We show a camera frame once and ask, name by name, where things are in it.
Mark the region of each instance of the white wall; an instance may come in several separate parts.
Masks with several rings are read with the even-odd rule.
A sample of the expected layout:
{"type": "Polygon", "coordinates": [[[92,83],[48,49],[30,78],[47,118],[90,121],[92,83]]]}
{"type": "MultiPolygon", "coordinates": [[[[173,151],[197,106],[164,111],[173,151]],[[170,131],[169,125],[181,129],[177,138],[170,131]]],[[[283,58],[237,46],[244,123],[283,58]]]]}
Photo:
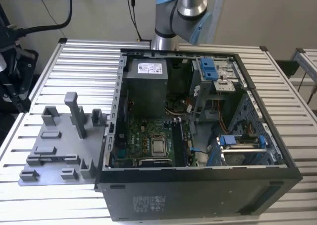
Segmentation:
{"type": "Polygon", "coordinates": [[[264,45],[276,59],[317,48],[317,1],[225,0],[214,43],[264,45]]]}
{"type": "MultiPolygon", "coordinates": [[[[208,0],[213,6],[214,0],[208,0]]],[[[19,27],[54,24],[40,0],[0,0],[11,24],[19,27]]],[[[51,15],[62,23],[68,14],[68,0],[44,0],[51,15]]],[[[144,39],[151,39],[155,26],[155,0],[136,0],[136,21],[144,39]]],[[[67,38],[112,41],[135,41],[137,34],[130,19],[127,0],[73,0],[73,17],[63,29],[67,38]]],[[[26,37],[23,46],[35,49],[41,72],[53,53],[59,31],[35,33],[26,37]]]]}

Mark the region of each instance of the green circuit board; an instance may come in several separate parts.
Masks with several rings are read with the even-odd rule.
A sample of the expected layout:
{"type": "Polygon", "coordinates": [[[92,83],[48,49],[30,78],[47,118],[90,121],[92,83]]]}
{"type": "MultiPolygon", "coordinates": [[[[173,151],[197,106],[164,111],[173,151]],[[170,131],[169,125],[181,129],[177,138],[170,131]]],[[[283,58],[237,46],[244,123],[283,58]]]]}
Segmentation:
{"type": "MultiPolygon", "coordinates": [[[[183,123],[183,133],[186,145],[192,138],[189,125],[183,123]]],[[[117,158],[115,165],[119,168],[134,167],[138,160],[142,159],[170,159],[174,166],[174,145],[172,137],[171,120],[137,120],[131,118],[128,128],[128,146],[124,158],[117,158]],[[166,155],[162,157],[152,156],[151,139],[153,136],[161,136],[165,140],[166,155]]]]}

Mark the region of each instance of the white label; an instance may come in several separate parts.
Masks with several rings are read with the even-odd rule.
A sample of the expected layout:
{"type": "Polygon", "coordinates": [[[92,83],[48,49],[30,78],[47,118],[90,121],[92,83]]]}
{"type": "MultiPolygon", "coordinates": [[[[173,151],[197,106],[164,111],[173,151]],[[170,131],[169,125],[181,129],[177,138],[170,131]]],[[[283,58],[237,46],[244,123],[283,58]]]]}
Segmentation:
{"type": "Polygon", "coordinates": [[[136,213],[160,213],[164,211],[166,196],[133,196],[133,210],[136,213]]]}
{"type": "Polygon", "coordinates": [[[140,74],[163,74],[161,63],[139,63],[138,73],[140,74]]]}
{"type": "Polygon", "coordinates": [[[186,111],[187,111],[188,113],[190,113],[190,111],[192,110],[192,108],[193,108],[193,106],[188,105],[188,107],[187,107],[187,110],[186,110],[186,111]]]}

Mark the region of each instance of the blue clip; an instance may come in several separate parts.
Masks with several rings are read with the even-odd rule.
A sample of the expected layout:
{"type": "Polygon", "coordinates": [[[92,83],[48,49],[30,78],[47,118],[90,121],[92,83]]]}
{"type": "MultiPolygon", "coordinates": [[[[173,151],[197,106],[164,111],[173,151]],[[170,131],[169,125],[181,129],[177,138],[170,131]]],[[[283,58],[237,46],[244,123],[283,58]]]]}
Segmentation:
{"type": "Polygon", "coordinates": [[[191,152],[200,152],[200,149],[199,148],[195,148],[195,147],[191,147],[190,151],[191,152]]]}
{"type": "Polygon", "coordinates": [[[211,58],[201,58],[201,69],[204,72],[205,80],[218,80],[218,72],[211,58]]]}
{"type": "Polygon", "coordinates": [[[259,136],[259,142],[260,142],[261,149],[264,149],[266,147],[266,142],[265,142],[265,138],[263,135],[259,136]]]}
{"type": "Polygon", "coordinates": [[[235,145],[237,144],[236,138],[234,135],[222,135],[220,137],[220,145],[235,145]]]}

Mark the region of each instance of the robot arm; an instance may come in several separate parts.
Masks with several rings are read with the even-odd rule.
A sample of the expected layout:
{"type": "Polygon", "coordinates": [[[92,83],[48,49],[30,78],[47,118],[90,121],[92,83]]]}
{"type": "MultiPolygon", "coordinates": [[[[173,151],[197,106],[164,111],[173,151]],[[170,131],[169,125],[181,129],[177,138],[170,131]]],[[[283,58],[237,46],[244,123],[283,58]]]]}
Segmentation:
{"type": "Polygon", "coordinates": [[[180,36],[193,45],[204,42],[212,14],[207,0],[156,0],[154,50],[178,50],[180,36]]]}

